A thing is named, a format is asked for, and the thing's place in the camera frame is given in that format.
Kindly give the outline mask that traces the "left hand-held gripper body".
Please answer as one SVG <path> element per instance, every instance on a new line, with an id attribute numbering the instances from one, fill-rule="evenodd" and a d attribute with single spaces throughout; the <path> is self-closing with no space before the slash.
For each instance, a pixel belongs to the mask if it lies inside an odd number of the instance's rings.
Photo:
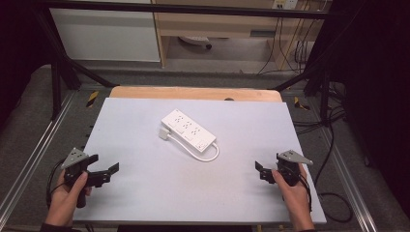
<path id="1" fill-rule="evenodd" d="M 61 164 L 61 168 L 65 171 L 64 183 L 69 187 L 73 186 L 83 172 L 88 174 L 84 189 L 77 198 L 77 208 L 84 208 L 86 206 L 86 188 L 100 188 L 103 184 L 109 183 L 112 176 L 109 175 L 108 169 L 90 172 L 88 170 L 89 165 L 86 164 L 86 160 L 89 157 L 84 152 L 73 148 Z"/>

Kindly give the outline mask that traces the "white cabinet panel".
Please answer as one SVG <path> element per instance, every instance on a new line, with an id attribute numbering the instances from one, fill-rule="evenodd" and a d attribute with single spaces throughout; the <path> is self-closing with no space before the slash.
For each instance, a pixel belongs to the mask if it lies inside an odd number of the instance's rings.
<path id="1" fill-rule="evenodd" d="M 74 60 L 161 60 L 152 13 L 51 9 L 58 33 Z"/>

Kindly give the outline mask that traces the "aluminium rail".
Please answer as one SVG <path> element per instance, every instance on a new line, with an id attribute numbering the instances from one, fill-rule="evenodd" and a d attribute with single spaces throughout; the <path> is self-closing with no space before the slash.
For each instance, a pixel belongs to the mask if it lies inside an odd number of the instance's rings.
<path id="1" fill-rule="evenodd" d="M 56 118 L 51 120 L 47 125 L 41 139 L 30 154 L 28 161 L 25 162 L 11 189 L 8 191 L 5 199 L 0 205 L 0 227 L 4 227 L 7 223 L 15 208 L 15 205 L 27 187 L 55 133 L 58 131 L 61 123 L 65 119 L 75 96 L 76 91 L 70 91 L 64 98 L 61 111 L 57 114 Z"/>
<path id="2" fill-rule="evenodd" d="M 330 147 L 330 158 L 333 161 L 337 175 L 340 178 L 343 189 L 347 195 L 349 203 L 355 214 L 355 217 L 360 224 L 363 232 L 377 232 L 376 224 L 369 212 L 366 202 L 364 201 L 358 186 L 353 180 L 353 176 L 347 168 L 346 163 L 342 159 L 342 155 L 333 140 L 332 132 L 329 128 L 321 129 L 323 138 Z"/>

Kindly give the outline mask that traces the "yellow black tape strip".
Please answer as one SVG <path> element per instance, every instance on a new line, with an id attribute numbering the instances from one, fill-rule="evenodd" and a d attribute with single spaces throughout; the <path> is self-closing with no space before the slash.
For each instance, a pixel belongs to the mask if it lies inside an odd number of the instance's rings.
<path id="1" fill-rule="evenodd" d="M 303 110 L 310 110 L 310 107 L 308 105 L 301 104 L 298 97 L 294 97 L 294 106 Z"/>
<path id="2" fill-rule="evenodd" d="M 93 91 L 92 92 L 92 94 L 90 95 L 90 97 L 89 97 L 89 99 L 86 103 L 86 107 L 92 107 L 93 106 L 98 94 L 99 94 L 99 91 Z"/>

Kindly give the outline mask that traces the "white wall socket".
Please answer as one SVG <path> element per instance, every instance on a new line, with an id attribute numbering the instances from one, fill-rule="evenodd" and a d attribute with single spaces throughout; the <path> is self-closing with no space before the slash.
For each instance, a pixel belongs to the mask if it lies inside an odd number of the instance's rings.
<path id="1" fill-rule="evenodd" d="M 273 8 L 279 10 L 294 10 L 298 0 L 274 0 Z"/>

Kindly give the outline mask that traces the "wooden table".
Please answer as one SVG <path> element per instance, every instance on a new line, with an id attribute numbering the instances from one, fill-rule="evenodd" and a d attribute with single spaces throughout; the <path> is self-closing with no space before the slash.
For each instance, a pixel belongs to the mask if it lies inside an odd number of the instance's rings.
<path id="1" fill-rule="evenodd" d="M 247 88 L 194 88 L 159 86 L 117 86 L 109 95 L 111 98 L 127 99 L 180 99 L 242 102 L 282 102 L 278 91 Z"/>

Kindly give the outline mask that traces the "person's right hand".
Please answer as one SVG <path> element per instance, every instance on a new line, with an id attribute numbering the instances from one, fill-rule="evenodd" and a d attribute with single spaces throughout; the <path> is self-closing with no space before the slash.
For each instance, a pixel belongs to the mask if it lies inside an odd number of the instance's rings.
<path id="1" fill-rule="evenodd" d="M 302 219 L 310 219 L 312 221 L 308 191 L 305 187 L 301 183 L 290 187 L 277 170 L 273 170 L 272 175 L 282 193 L 286 208 L 289 212 L 290 221 Z"/>

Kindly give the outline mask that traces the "person's left hand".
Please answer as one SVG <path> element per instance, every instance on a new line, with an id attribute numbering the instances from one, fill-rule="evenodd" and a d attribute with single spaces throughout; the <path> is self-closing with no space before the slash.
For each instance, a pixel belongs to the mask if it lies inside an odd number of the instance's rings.
<path id="1" fill-rule="evenodd" d="M 71 187 L 64 184 L 64 176 L 65 171 L 62 171 L 57 181 L 57 188 L 52 193 L 45 223 L 52 226 L 71 227 L 78 196 L 83 190 L 86 195 L 90 195 L 91 189 L 85 187 L 88 179 L 87 172 L 83 172 Z"/>

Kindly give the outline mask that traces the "dark curtain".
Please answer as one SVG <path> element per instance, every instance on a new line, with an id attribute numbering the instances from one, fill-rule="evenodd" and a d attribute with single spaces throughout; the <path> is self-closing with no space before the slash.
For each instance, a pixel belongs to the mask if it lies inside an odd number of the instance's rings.
<path id="1" fill-rule="evenodd" d="M 28 85 L 50 61 L 33 0 L 0 0 L 0 128 Z"/>
<path id="2" fill-rule="evenodd" d="M 345 85 L 366 152 L 410 218 L 410 0 L 366 0 L 340 39 L 331 77 Z"/>

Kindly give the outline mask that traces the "light wooden desk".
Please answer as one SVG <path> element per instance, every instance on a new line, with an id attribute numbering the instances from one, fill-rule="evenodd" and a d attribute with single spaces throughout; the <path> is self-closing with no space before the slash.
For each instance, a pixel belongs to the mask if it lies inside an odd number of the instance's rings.
<path id="1" fill-rule="evenodd" d="M 278 10 L 274 0 L 151 0 L 154 4 L 198 5 Z M 325 12 L 331 0 L 298 0 L 294 10 Z M 313 42 L 322 20 L 299 18 L 247 17 L 235 15 L 155 13 L 161 37 L 210 37 L 266 39 L 274 50 L 273 59 L 280 70 L 290 67 L 296 42 Z"/>

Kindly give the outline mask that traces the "white power strip with black plug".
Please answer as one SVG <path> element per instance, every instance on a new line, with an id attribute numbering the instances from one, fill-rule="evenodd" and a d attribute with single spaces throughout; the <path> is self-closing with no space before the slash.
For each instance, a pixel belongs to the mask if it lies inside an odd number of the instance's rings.
<path id="1" fill-rule="evenodd" d="M 180 37 L 185 43 L 204 46 L 206 49 L 211 49 L 212 45 L 207 37 Z"/>

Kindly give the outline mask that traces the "black metal frame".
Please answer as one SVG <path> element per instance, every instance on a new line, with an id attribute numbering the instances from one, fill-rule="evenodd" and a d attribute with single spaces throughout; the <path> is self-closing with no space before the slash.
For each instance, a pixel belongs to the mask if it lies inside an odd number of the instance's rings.
<path id="1" fill-rule="evenodd" d="M 172 5 L 172 4 L 143 4 L 143 3 L 120 3 L 102 1 L 79 1 L 79 0 L 36 0 L 33 6 L 34 15 L 46 35 L 50 54 L 52 56 L 51 68 L 56 71 L 55 83 L 53 84 L 53 116 L 56 117 L 61 111 L 61 90 L 58 85 L 58 76 L 61 76 L 70 89 L 78 89 L 81 86 L 75 73 L 78 71 L 89 78 L 97 81 L 104 87 L 116 87 L 95 73 L 89 71 L 72 58 L 70 58 L 60 40 L 57 30 L 52 29 L 52 19 L 45 17 L 49 9 L 113 11 L 113 12 L 141 12 L 161 14 L 185 14 L 185 15 L 235 15 L 247 17 L 269 18 L 299 18 L 299 19 L 322 19 L 342 20 L 348 17 L 347 12 L 329 10 L 327 12 L 308 12 L 298 10 L 267 10 L 255 8 L 217 7 L 198 5 Z"/>

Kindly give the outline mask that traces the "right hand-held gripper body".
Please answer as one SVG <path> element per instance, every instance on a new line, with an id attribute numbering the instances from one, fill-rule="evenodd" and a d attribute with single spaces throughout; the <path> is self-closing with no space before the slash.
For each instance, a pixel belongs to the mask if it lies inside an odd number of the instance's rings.
<path id="1" fill-rule="evenodd" d="M 305 158 L 293 150 L 278 154 L 280 160 L 277 162 L 277 171 L 280 173 L 284 181 L 290 187 L 296 186 L 299 182 L 303 182 L 305 184 L 307 181 L 301 174 L 299 164 L 304 163 L 307 165 L 313 165 L 313 161 Z"/>

